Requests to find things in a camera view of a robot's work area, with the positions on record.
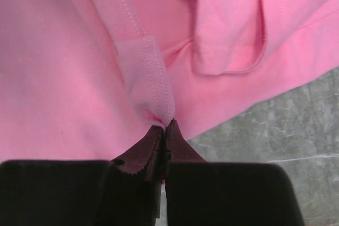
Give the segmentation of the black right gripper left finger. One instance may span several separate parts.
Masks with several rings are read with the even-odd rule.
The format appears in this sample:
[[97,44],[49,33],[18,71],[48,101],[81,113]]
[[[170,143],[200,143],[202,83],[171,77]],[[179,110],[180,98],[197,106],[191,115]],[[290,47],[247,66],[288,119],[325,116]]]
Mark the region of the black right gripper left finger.
[[113,160],[1,163],[1,225],[154,225],[164,131]]

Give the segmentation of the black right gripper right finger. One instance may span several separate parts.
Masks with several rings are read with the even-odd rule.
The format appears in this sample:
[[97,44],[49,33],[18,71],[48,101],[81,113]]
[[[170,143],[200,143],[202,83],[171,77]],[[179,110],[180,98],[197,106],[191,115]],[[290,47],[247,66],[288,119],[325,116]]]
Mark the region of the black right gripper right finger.
[[183,138],[166,133],[168,225],[303,225],[290,178],[275,164],[207,162]]

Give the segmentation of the pink t-shirt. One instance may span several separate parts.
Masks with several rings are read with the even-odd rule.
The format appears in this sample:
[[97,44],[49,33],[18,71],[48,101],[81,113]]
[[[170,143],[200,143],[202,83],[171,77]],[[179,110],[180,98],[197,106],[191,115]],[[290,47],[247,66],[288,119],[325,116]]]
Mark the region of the pink t-shirt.
[[1,160],[112,159],[338,66],[338,0],[1,0]]

